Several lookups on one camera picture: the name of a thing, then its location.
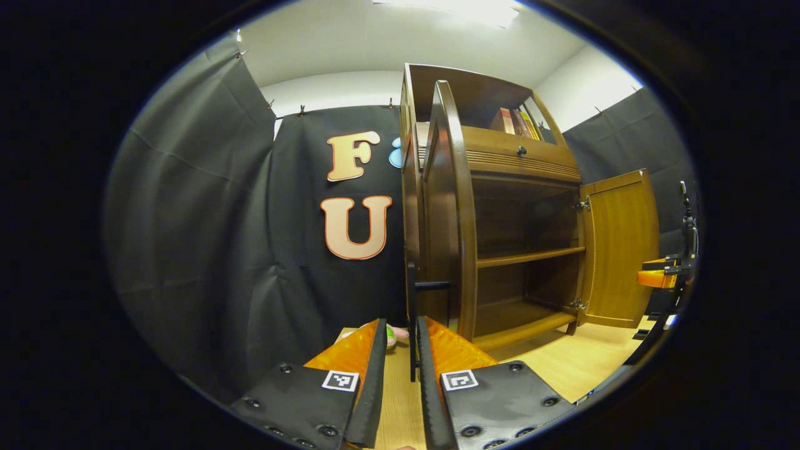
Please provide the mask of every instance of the wooden shelf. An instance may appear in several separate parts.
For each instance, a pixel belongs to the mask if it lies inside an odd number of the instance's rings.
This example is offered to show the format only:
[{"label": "wooden shelf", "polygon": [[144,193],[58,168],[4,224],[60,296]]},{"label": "wooden shelf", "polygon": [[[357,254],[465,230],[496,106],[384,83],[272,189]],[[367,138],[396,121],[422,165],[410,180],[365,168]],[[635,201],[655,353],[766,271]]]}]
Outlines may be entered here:
[{"label": "wooden shelf", "polygon": [[[577,319],[574,314],[529,301],[492,303],[479,309],[472,343],[484,352],[532,339]],[[522,318],[526,322],[515,326]]]},{"label": "wooden shelf", "polygon": [[572,255],[586,251],[586,247],[562,248],[559,250],[537,251],[536,253],[525,253],[521,255],[495,256],[494,258],[479,258],[478,268],[507,266],[509,264],[527,263],[538,259],[555,258],[557,256]]}]

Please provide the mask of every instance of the door hinge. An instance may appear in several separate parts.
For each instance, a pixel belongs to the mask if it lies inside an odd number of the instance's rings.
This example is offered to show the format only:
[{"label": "door hinge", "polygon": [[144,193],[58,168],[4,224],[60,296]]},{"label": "door hinge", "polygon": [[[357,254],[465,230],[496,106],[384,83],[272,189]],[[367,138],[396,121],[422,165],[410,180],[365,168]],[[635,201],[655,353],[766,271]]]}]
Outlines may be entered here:
[{"label": "door hinge", "polygon": [[586,308],[589,306],[589,302],[582,303],[583,299],[575,299],[572,300],[570,306],[576,308],[580,311],[586,311]]},{"label": "door hinge", "polygon": [[578,202],[575,204],[575,209],[576,209],[576,210],[578,210],[578,212],[580,212],[580,211],[584,211],[584,210],[586,210],[586,211],[592,211],[592,207],[591,207],[591,205],[589,205],[589,195],[587,195],[587,196],[586,196],[586,199],[585,199],[585,200],[583,200],[583,201],[580,201],[580,200],[579,200],[579,201],[578,201]]}]

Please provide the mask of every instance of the book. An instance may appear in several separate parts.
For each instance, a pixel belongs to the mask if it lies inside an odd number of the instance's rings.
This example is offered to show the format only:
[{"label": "book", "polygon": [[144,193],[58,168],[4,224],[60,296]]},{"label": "book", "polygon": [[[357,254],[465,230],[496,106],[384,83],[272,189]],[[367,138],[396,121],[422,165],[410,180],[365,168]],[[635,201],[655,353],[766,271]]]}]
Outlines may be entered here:
[{"label": "book", "polygon": [[516,135],[514,131],[514,121],[511,119],[511,111],[506,108],[500,108],[498,113],[492,119],[489,128],[495,131],[503,131],[509,135]]},{"label": "book", "polygon": [[511,112],[514,114],[514,128],[516,129],[517,134],[533,139],[533,136],[530,134],[530,130],[528,129],[528,125],[522,118],[522,112],[518,110],[512,110]]},{"label": "book", "polygon": [[530,116],[524,110],[520,110],[519,114],[522,116],[522,120],[525,122],[526,127],[530,131],[530,138],[536,139],[541,141],[542,138],[539,137],[538,130],[536,130],[536,126],[534,125],[533,121],[530,120]]}]

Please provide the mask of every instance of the white ceiling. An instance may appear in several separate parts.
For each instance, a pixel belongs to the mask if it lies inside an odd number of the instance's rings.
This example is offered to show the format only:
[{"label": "white ceiling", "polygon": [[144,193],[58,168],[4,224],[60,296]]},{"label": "white ceiling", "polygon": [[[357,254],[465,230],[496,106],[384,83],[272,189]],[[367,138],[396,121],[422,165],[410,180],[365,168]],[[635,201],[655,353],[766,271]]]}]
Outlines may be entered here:
[{"label": "white ceiling", "polygon": [[372,0],[301,0],[242,26],[259,86],[319,74],[402,70],[405,62],[472,70],[536,87],[587,42],[519,6],[506,28]]}]

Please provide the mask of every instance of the cabinet top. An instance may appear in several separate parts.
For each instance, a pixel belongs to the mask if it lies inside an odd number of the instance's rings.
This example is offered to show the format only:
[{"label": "cabinet top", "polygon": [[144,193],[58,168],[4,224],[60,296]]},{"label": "cabinet top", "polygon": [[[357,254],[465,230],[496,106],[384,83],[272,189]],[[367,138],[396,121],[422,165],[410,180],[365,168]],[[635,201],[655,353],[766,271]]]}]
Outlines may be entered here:
[{"label": "cabinet top", "polygon": [[430,121],[434,83],[446,80],[462,125],[486,128],[500,108],[519,108],[533,96],[530,88],[489,75],[450,67],[406,63],[405,77],[414,100],[418,122]]}]

